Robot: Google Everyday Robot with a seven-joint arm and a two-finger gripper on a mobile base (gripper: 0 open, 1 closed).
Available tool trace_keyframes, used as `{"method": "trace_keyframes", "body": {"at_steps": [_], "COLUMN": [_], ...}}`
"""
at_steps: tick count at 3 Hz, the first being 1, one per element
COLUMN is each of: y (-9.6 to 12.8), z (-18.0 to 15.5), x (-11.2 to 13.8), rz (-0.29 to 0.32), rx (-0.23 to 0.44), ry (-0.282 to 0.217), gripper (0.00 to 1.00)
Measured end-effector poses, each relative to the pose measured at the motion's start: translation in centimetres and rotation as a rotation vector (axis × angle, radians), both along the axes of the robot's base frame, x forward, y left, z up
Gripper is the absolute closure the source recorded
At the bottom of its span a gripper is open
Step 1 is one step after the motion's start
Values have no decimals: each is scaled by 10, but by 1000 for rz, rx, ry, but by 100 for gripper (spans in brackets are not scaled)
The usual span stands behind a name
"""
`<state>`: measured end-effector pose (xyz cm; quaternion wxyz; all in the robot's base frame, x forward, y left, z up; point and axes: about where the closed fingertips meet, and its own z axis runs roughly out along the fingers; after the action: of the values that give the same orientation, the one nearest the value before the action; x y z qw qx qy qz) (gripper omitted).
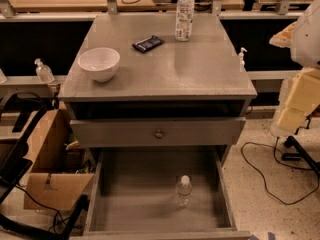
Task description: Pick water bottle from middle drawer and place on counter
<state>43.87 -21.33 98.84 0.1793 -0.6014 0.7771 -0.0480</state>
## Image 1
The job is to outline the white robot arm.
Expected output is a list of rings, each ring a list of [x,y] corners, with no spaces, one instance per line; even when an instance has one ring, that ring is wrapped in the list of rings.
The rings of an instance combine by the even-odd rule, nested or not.
[[[275,137],[288,136],[320,106],[320,0],[314,0],[269,43],[289,48],[291,60],[302,66],[294,77],[282,82],[279,107],[270,128]]]

